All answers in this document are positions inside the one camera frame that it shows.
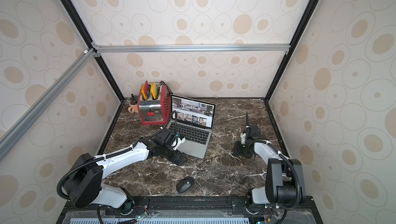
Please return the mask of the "black wireless mouse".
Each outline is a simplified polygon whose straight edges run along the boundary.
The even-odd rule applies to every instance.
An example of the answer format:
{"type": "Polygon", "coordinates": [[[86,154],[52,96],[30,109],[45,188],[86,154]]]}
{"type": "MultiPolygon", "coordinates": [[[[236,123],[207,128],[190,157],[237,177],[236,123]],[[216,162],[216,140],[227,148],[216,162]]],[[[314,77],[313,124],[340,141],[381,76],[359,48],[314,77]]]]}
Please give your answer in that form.
{"type": "Polygon", "coordinates": [[[178,181],[176,184],[176,191],[182,194],[193,188],[195,184],[195,179],[193,177],[185,177],[178,181]]]}

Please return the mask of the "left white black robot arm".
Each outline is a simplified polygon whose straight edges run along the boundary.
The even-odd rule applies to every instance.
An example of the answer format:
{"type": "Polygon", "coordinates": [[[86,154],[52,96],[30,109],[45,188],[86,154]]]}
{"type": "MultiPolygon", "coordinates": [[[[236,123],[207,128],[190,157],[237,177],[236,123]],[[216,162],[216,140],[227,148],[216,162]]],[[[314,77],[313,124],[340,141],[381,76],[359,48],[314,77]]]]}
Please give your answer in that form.
{"type": "Polygon", "coordinates": [[[178,148],[185,140],[177,130],[163,128],[154,135],[142,136],[132,145],[112,153],[97,156],[83,154],[59,180],[57,194],[71,201],[75,207],[93,203],[120,208],[130,200],[126,191],[106,186],[102,181],[120,169],[156,156],[181,165],[186,162],[186,155],[178,148]]]}

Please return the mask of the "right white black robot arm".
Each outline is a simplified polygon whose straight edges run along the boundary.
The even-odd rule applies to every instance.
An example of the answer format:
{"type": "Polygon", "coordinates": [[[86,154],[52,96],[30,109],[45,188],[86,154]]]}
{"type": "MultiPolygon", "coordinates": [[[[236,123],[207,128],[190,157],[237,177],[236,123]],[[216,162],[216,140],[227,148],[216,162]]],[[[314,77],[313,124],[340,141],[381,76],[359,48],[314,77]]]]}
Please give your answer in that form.
{"type": "Polygon", "coordinates": [[[254,188],[246,195],[247,206],[276,206],[287,210],[296,208],[306,200],[302,164],[277,149],[260,133],[260,128],[249,123],[245,115],[245,130],[241,141],[235,143],[232,154],[246,159],[259,156],[267,165],[265,186],[254,188]]]}

